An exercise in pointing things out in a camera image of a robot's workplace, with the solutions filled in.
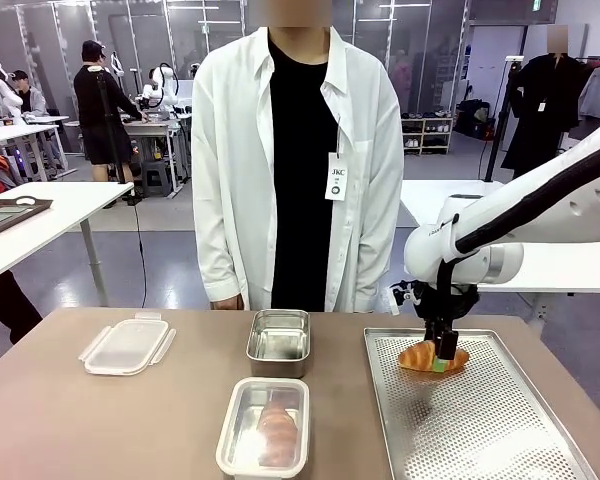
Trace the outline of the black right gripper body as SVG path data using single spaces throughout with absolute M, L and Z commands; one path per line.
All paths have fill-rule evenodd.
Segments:
M 422 281 L 412 282 L 413 304 L 427 330 L 451 331 L 455 320 L 465 317 L 479 301 L 476 285 L 451 284 L 439 290 Z

